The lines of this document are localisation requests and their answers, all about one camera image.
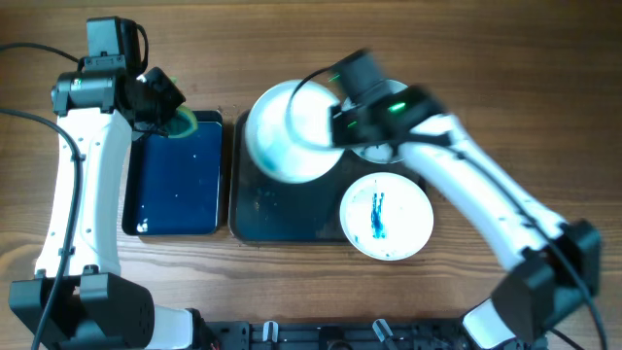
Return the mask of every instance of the green led light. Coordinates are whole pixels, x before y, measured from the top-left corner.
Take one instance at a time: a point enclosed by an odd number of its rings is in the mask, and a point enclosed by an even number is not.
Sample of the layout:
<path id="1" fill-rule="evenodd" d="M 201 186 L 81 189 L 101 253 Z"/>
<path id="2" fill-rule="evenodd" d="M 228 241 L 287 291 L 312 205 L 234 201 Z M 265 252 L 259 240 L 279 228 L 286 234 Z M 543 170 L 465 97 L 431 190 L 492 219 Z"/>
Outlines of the green led light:
<path id="1" fill-rule="evenodd" d="M 399 102 L 399 103 L 396 103 L 395 105 L 389 107 L 389 112 L 391 112 L 391 113 L 399 112 L 402 109 L 404 109 L 404 107 L 406 107 L 406 103 L 405 102 Z"/>

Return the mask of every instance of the paper plate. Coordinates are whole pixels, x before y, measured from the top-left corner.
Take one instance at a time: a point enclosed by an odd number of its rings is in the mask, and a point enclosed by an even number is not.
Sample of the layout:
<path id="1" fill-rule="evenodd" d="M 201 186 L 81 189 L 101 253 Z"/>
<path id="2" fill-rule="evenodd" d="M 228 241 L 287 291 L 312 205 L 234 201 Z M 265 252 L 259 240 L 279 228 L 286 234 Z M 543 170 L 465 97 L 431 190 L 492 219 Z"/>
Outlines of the paper plate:
<path id="1" fill-rule="evenodd" d="M 396 261 L 419 252 L 432 233 L 432 206 L 412 181 L 393 173 L 357 180 L 341 199 L 341 226 L 366 255 Z"/>

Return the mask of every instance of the black clamp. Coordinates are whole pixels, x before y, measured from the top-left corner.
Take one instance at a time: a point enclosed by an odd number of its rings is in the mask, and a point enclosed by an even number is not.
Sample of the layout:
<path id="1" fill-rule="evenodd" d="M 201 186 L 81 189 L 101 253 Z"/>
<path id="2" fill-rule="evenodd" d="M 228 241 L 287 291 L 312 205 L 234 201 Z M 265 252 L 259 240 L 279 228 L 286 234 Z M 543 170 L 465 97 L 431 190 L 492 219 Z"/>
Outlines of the black clamp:
<path id="1" fill-rule="evenodd" d="M 65 253 L 65 250 L 64 250 L 64 249 L 62 249 L 62 248 L 58 248 L 58 255 L 59 255 L 60 257 L 62 257 L 62 256 L 64 255 L 64 253 Z M 70 256 L 72 256 L 72 255 L 74 255 L 74 254 L 76 254 L 76 247 L 71 247 L 71 248 L 69 248 L 69 255 L 70 255 Z"/>
<path id="2" fill-rule="evenodd" d="M 378 319 L 371 325 L 373 331 L 378 336 L 378 340 L 385 345 L 387 350 L 397 350 L 396 344 L 393 343 L 393 332 L 384 319 Z"/>
<path id="3" fill-rule="evenodd" d="M 276 343 L 279 342 L 279 324 L 274 321 L 268 321 L 263 324 L 263 342 L 270 344 L 270 349 L 276 349 Z"/>
<path id="4" fill-rule="evenodd" d="M 79 154 L 79 155 L 71 155 L 71 161 L 85 161 L 86 160 L 86 155 L 85 154 Z"/>

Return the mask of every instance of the white cup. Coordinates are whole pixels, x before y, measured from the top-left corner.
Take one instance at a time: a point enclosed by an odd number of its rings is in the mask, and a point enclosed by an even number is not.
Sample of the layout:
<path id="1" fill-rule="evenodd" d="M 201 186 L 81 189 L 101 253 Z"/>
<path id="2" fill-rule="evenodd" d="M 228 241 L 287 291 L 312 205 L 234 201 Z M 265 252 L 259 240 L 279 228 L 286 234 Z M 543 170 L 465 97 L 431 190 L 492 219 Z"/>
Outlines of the white cup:
<path id="1" fill-rule="evenodd" d="M 245 139 L 251 159 L 270 178 L 301 184 L 326 174 L 343 150 L 320 151 L 295 142 L 285 123 L 292 91 L 300 81 L 288 81 L 269 89 L 253 106 L 246 122 Z M 329 107 L 339 99 L 325 87 L 308 82 L 296 93 L 291 115 L 294 131 L 306 142 L 331 144 Z"/>

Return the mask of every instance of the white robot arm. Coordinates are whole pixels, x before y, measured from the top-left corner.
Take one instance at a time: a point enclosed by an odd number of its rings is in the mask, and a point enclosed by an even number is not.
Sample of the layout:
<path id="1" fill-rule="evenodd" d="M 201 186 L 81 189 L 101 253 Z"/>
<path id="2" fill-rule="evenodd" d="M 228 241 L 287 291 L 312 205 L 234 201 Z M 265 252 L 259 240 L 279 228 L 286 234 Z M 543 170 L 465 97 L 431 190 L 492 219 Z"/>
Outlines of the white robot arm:
<path id="1" fill-rule="evenodd" d="M 73 254 L 65 276 L 80 277 L 97 266 L 98 273 L 121 276 L 117 251 L 117 215 L 123 159 L 132 129 L 119 110 L 72 109 L 57 124 L 77 141 L 84 155 L 80 209 L 73 237 Z M 49 235 L 35 275 L 55 278 L 60 262 L 73 186 L 71 151 L 62 137 Z M 192 345 L 192 314 L 185 309 L 155 305 L 153 335 L 146 349 L 186 349 Z"/>
<path id="2" fill-rule="evenodd" d="M 555 239 L 562 234 L 565 220 L 546 208 L 514 182 L 469 137 L 453 115 L 433 116 L 412 129 L 417 134 L 437 136 L 448 133 L 454 150 L 464 152 L 495 176 L 513 197 L 529 208 L 546 234 Z M 421 174 L 454 204 L 479 230 L 499 264 L 506 271 L 524 261 L 525 248 L 539 251 L 546 241 L 538 235 L 513 203 L 482 173 L 455 153 L 434 145 L 405 143 L 399 146 L 404 164 Z M 464 318 L 464 327 L 484 349 L 493 348 L 516 335 L 505 325 L 491 300 L 486 300 Z"/>

